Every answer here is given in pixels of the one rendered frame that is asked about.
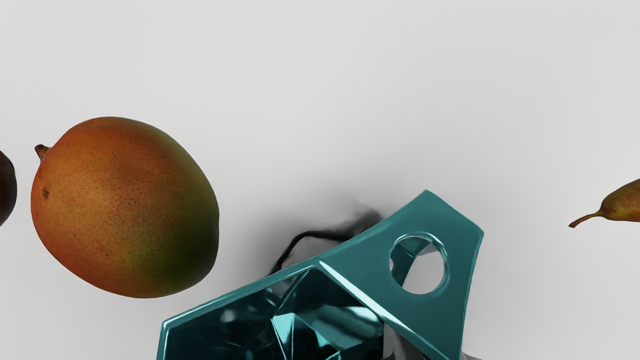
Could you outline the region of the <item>dark red round fruit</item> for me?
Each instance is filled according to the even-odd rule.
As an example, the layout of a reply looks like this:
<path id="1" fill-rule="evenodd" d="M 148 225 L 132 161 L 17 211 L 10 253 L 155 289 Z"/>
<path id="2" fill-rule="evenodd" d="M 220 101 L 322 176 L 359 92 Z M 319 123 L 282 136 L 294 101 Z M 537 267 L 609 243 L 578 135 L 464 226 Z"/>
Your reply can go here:
<path id="1" fill-rule="evenodd" d="M 13 162 L 0 150 L 0 227 L 12 214 L 18 198 L 18 183 Z"/>

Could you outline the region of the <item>orange green mango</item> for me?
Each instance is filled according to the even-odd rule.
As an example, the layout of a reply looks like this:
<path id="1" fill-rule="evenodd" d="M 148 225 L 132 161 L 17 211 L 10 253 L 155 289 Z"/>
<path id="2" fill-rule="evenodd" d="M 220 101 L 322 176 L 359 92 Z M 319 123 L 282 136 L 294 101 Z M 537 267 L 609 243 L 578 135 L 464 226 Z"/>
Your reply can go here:
<path id="1" fill-rule="evenodd" d="M 78 278 L 119 296 L 150 299 L 190 289 L 210 273 L 218 253 L 217 196 L 166 132 L 98 117 L 34 150 L 34 228 Z"/>

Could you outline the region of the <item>yellow brown pear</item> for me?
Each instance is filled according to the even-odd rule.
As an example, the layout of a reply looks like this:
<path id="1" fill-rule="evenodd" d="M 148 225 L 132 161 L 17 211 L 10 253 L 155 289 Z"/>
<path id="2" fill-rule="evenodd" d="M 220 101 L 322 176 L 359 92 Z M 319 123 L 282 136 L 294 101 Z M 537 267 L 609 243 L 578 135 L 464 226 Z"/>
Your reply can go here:
<path id="1" fill-rule="evenodd" d="M 602 200 L 599 210 L 572 221 L 568 226 L 576 228 L 580 223 L 596 217 L 609 221 L 640 223 L 640 178 L 608 194 Z"/>

